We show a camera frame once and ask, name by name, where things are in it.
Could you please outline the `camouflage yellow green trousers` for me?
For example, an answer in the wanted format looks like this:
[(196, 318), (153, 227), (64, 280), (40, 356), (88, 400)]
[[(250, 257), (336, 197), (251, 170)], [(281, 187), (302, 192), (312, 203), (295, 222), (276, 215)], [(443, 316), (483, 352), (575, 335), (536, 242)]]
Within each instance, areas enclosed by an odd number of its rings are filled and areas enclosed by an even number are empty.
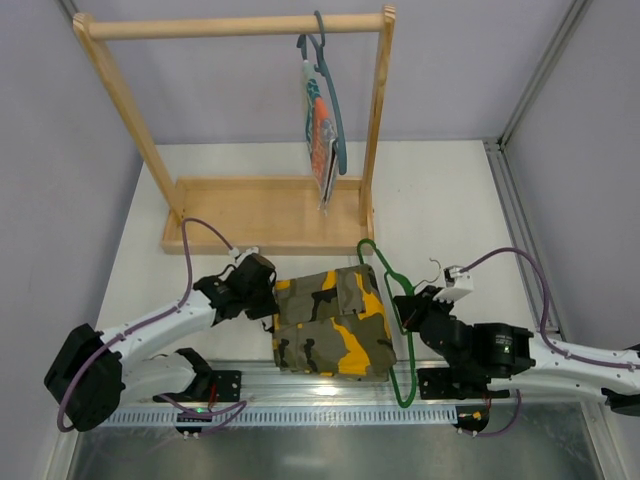
[(386, 382), (397, 357), (367, 264), (279, 280), (272, 351), (284, 372)]

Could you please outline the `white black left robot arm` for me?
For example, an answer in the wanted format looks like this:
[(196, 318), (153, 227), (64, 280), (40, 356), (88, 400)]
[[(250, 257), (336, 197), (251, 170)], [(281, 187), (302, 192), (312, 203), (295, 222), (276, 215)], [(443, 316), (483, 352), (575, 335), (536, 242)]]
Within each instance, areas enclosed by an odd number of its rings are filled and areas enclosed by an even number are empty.
[(142, 400), (208, 400), (216, 388), (208, 362), (192, 348), (164, 348), (240, 315), (277, 313), (275, 281), (273, 263), (249, 249), (221, 274), (190, 279), (179, 300), (152, 314), (104, 331), (73, 329), (44, 378), (59, 404), (59, 430), (92, 430), (119, 406)]

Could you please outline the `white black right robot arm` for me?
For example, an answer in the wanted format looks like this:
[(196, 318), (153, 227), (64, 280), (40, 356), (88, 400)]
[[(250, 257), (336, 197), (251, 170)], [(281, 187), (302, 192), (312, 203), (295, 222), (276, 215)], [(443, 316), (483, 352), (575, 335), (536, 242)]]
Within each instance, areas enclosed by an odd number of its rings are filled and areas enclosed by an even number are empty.
[(401, 325), (440, 355), (444, 367), (417, 370), (426, 400), (507, 398), (511, 390), (582, 396), (617, 414), (639, 415), (639, 348), (602, 351), (544, 340), (505, 323), (469, 325), (451, 313), (453, 304), (427, 286), (396, 295)]

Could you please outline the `wooden clothes rack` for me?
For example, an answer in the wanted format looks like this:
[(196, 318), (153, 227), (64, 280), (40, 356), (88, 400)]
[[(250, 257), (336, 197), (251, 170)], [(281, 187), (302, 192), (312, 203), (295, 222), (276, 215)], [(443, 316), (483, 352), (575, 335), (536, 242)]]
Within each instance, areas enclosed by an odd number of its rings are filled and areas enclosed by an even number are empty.
[[(349, 255), (356, 243), (374, 232), (372, 181), (388, 79), (396, 9), (378, 13), (319, 13), (303, 16), (206, 18), (98, 22), (87, 13), (72, 20), (97, 75), (108, 92), (148, 171), (164, 197), (169, 215), (160, 245), (177, 254), (186, 235), (181, 223), (190, 217), (227, 230), (240, 246), (256, 245), (272, 255)], [(133, 94), (107, 44), (121, 40), (156, 40), (375, 33), (378, 36), (373, 92), (361, 176), (336, 183), (337, 206), (325, 215), (313, 203), (309, 176), (182, 176), (171, 179)]]

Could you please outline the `colourful printed cloth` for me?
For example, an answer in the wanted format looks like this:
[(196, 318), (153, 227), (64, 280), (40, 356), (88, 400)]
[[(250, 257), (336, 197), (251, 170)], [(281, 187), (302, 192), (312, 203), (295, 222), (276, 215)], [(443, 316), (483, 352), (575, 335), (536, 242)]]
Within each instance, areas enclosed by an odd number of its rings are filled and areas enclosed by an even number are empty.
[(312, 64), (303, 60), (301, 71), (305, 141), (319, 192), (318, 209), (327, 215), (337, 177), (338, 137)]

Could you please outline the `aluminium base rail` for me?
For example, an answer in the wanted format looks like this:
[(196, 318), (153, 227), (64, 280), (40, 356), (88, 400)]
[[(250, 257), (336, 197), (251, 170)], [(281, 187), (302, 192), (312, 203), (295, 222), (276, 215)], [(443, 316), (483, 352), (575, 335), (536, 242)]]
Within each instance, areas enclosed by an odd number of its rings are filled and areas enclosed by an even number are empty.
[[(279, 370), (266, 361), (209, 361), (214, 371), (237, 371), (240, 379), (239, 398), (253, 403), (270, 405), (321, 404), (373, 405), (396, 401), (391, 381), (373, 382), (316, 374), (291, 373)], [(159, 356), (139, 364), (124, 379), (125, 390), (121, 394), (121, 407), (150, 403), (152, 398), (173, 392), (186, 384), (187, 363)], [(494, 379), (486, 386), (495, 399), (504, 391), (519, 391), (524, 398), (535, 401), (597, 401), (605, 397), (601, 389), (583, 379), (538, 376), (529, 370), (511, 379)]]

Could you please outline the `aluminium corner frame profile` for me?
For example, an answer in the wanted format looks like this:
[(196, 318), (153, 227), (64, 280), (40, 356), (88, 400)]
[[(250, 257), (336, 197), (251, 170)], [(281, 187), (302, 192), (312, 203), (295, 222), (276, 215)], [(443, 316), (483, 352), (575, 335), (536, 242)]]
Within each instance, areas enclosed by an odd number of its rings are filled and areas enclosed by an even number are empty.
[(569, 4), (502, 133), (482, 140), (511, 244), (529, 253), (546, 274), (550, 300), (546, 331), (561, 338), (570, 335), (565, 322), (565, 309), (557, 292), (557, 283), (549, 273), (550, 262), (544, 252), (540, 229), (535, 225), (533, 207), (525, 195), (524, 176), (517, 172), (514, 145), (522, 125), (534, 109), (591, 5), (590, 1), (572, 1)]

